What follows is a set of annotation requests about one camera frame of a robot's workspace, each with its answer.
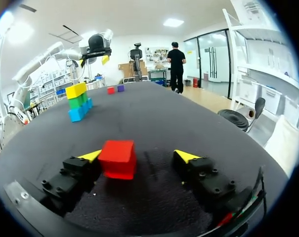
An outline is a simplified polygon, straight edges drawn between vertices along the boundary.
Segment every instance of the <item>black pants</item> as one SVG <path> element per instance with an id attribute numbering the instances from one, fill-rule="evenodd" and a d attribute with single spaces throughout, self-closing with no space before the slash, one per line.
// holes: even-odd
<path id="1" fill-rule="evenodd" d="M 183 92 L 183 70 L 171 70 L 171 90 L 176 88 L 179 93 Z"/>

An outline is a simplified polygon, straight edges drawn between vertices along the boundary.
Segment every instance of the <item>yellow block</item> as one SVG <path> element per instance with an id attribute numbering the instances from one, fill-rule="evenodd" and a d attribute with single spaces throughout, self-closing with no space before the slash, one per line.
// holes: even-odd
<path id="1" fill-rule="evenodd" d="M 108 55 L 105 55 L 102 57 L 102 65 L 106 64 L 110 60 L 110 57 Z"/>
<path id="2" fill-rule="evenodd" d="M 84 82 L 72 85 L 66 88 L 67 99 L 74 99 L 86 92 L 86 85 Z"/>
<path id="3" fill-rule="evenodd" d="M 102 150 L 98 150 L 98 151 L 95 151 L 95 152 L 91 152 L 89 154 L 85 154 L 83 156 L 80 156 L 78 158 L 83 158 L 83 159 L 88 159 L 90 163 L 92 163 L 94 161 L 95 158 L 97 158 L 100 153 L 101 153 Z"/>
<path id="4" fill-rule="evenodd" d="M 192 160 L 194 158 L 201 158 L 201 157 L 198 157 L 198 156 L 195 156 L 193 154 L 183 152 L 183 151 L 180 151 L 180 150 L 175 150 L 175 152 L 178 153 L 178 155 L 184 160 L 184 162 L 186 164 L 189 163 L 189 160 Z"/>

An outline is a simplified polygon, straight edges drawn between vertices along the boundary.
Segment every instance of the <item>black t-shirt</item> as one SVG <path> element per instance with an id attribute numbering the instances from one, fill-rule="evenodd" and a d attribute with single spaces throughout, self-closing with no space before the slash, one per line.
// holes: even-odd
<path id="1" fill-rule="evenodd" d="M 184 53 L 179 49 L 173 49 L 168 53 L 168 58 L 171 59 L 171 69 L 177 71 L 183 71 L 183 62 L 185 59 Z"/>

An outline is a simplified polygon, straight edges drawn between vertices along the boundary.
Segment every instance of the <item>ceiling light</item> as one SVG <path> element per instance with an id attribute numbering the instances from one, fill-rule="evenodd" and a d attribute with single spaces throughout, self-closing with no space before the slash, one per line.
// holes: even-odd
<path id="1" fill-rule="evenodd" d="M 95 35 L 97 32 L 96 31 L 89 31 L 81 35 L 82 38 L 87 39 L 90 38 L 91 36 Z"/>
<path id="2" fill-rule="evenodd" d="M 11 44 L 20 44 L 30 39 L 34 29 L 23 22 L 14 24 L 7 34 L 7 39 Z"/>
<path id="3" fill-rule="evenodd" d="M 176 19 L 168 19 L 165 21 L 164 26 L 170 26 L 170 27 L 178 27 L 183 24 L 184 21 L 176 20 Z"/>
<path id="4" fill-rule="evenodd" d="M 3 35 L 12 25 L 14 17 L 10 11 L 6 11 L 0 18 L 0 35 Z"/>

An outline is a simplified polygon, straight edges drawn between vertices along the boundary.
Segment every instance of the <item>purple block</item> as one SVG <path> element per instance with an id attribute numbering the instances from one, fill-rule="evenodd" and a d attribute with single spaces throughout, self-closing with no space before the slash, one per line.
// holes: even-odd
<path id="1" fill-rule="evenodd" d="M 118 92 L 124 91 L 124 85 L 118 85 Z"/>

